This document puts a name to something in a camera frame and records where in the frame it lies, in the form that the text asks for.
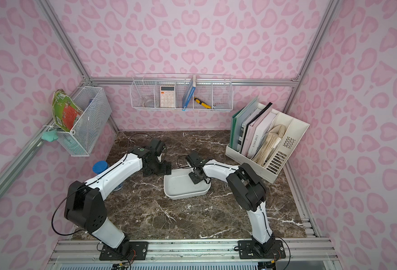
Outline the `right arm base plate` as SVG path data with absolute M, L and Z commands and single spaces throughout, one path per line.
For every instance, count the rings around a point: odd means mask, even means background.
M 240 240 L 234 251 L 239 252 L 240 259 L 273 259 L 286 258 L 285 248 L 281 240 L 270 239 L 261 244 L 256 240 Z

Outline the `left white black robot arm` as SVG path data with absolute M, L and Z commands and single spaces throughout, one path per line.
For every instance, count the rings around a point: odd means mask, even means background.
M 164 160 L 166 145 L 152 139 L 147 146 L 132 147 L 118 162 L 95 177 L 73 182 L 65 198 L 64 217 L 120 255 L 128 255 L 129 237 L 109 220 L 107 197 L 134 173 L 147 176 L 171 174 L 171 163 Z

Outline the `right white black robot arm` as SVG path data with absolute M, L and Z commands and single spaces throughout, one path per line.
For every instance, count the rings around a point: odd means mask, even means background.
M 193 183 L 208 181 L 212 178 L 226 182 L 239 206 L 249 217 L 252 239 L 262 247 L 271 247 L 276 241 L 266 214 L 267 189 L 248 163 L 239 166 L 203 159 L 195 151 L 186 156 L 192 172 L 189 177 Z

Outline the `white plastic storage tray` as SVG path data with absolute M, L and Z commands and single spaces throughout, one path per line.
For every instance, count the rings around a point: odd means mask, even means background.
M 194 184 L 189 177 L 191 172 L 192 169 L 174 169 L 164 176 L 164 192 L 169 199 L 187 199 L 208 193 L 211 184 L 205 181 Z

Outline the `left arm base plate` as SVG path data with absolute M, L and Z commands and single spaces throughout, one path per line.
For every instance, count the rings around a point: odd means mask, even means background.
M 126 241 L 118 248 L 103 245 L 99 255 L 100 261 L 144 261 L 146 259 L 149 242 L 147 241 Z

